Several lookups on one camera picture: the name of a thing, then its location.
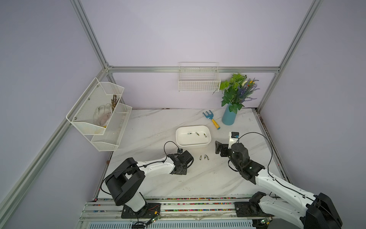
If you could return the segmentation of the white rectangular storage box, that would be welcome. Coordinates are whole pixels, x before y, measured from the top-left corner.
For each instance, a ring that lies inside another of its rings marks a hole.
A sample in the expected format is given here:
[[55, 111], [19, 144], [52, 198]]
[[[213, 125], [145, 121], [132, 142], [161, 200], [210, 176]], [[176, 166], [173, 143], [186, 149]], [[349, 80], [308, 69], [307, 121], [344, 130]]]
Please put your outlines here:
[[187, 126], [180, 127], [176, 130], [176, 143], [182, 148], [204, 148], [208, 146], [211, 141], [211, 133], [206, 126]]

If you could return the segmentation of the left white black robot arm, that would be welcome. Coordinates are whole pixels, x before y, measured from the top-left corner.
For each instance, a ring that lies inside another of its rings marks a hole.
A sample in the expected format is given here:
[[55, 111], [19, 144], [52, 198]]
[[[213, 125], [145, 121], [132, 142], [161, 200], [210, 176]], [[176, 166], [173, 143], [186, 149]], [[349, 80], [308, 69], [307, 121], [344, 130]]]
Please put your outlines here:
[[186, 175], [193, 162], [187, 150], [152, 161], [136, 161], [130, 157], [104, 178], [100, 191], [110, 195], [116, 206], [145, 215], [149, 207], [139, 191], [143, 181], [159, 175]]

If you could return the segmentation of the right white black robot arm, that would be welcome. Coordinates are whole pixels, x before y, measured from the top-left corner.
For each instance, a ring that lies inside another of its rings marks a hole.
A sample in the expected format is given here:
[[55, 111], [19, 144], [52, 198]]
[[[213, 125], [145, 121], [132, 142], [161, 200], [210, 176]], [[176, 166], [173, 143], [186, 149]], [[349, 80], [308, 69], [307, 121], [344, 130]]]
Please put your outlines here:
[[340, 229], [343, 225], [332, 199], [324, 193], [318, 195], [300, 189], [271, 173], [265, 166], [249, 157], [242, 143], [215, 142], [215, 152], [226, 157], [241, 177], [278, 195], [281, 201], [263, 192], [250, 199], [252, 207], [265, 214], [277, 216], [300, 229]]

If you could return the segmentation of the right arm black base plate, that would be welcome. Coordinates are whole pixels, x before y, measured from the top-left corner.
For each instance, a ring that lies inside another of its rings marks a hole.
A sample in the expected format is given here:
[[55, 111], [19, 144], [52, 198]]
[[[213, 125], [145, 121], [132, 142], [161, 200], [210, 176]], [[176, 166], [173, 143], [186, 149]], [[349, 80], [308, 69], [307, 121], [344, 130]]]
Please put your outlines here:
[[234, 208], [237, 217], [271, 217], [272, 215], [264, 213], [257, 203], [235, 202]]

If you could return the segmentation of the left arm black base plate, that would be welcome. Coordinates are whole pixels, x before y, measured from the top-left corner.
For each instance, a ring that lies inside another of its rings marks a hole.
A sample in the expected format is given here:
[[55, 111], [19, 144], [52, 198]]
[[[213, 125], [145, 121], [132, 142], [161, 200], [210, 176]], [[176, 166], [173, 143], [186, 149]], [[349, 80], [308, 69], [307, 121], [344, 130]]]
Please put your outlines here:
[[122, 219], [152, 219], [160, 214], [161, 203], [146, 203], [139, 211], [135, 212], [127, 205], [123, 205]]

